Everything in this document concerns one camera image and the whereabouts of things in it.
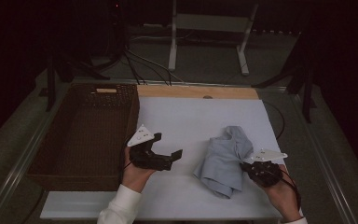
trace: wicker basket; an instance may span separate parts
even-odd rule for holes
[[[120,150],[138,114],[135,85],[74,84],[27,176],[46,190],[117,190]]]

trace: wrist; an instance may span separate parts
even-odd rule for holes
[[[281,212],[281,215],[283,217],[283,222],[294,222],[297,220],[300,220],[302,218],[302,216],[300,215],[300,213],[296,210],[296,211],[284,211]]]
[[[133,176],[128,176],[128,177],[124,176],[122,185],[124,185],[129,189],[132,189],[133,191],[141,193],[149,177],[150,175],[137,176],[135,178]]]

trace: hand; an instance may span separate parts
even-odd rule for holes
[[[281,170],[287,173],[284,165],[279,166]],[[295,184],[285,173],[283,173],[283,179],[291,184]],[[287,184],[280,181],[274,186],[260,188],[267,193],[269,201],[281,213],[284,222],[292,222],[301,219],[301,215],[297,208],[296,194]]]
[[[122,185],[136,192],[141,193],[149,177],[156,171],[146,170],[134,166],[130,162],[130,150],[131,150],[130,147],[126,147],[124,149],[124,157],[125,157],[124,165],[128,164],[128,166],[124,168]]]

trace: wooden board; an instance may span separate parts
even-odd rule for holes
[[[232,87],[139,85],[139,96],[258,100],[255,89]]]

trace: table leg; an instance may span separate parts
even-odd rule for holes
[[[247,27],[245,29],[244,38],[242,40],[242,43],[237,46],[238,60],[240,61],[241,73],[244,76],[249,75],[248,63],[246,62],[246,57],[245,57],[244,52],[245,52],[246,44],[249,39],[249,35],[252,31],[253,23],[255,20],[255,13],[257,12],[257,8],[258,8],[258,4],[254,4],[253,9],[252,9],[252,15],[250,16]]]
[[[171,51],[170,51],[170,60],[168,63],[168,69],[170,71],[175,70],[176,66],[176,51],[177,51],[177,45],[176,45],[176,0],[173,0],[172,2],[172,43],[171,43]]]

